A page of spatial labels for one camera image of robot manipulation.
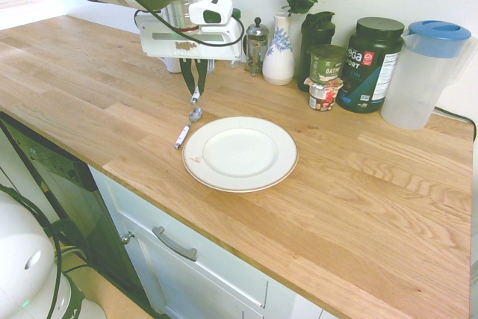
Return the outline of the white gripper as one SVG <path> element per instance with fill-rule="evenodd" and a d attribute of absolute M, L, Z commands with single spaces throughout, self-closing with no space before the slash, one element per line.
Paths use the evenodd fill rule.
<path fill-rule="evenodd" d="M 139 16 L 137 27 L 143 52 L 155 58 L 181 58 L 181 73 L 190 94 L 195 91 L 191 59 L 195 59 L 198 72 L 198 90 L 203 94 L 208 71 L 206 59 L 239 61 L 242 56 L 242 28 L 236 19 L 231 18 L 225 25 L 201 25 L 197 30 L 189 30 L 184 38 L 153 16 Z"/>

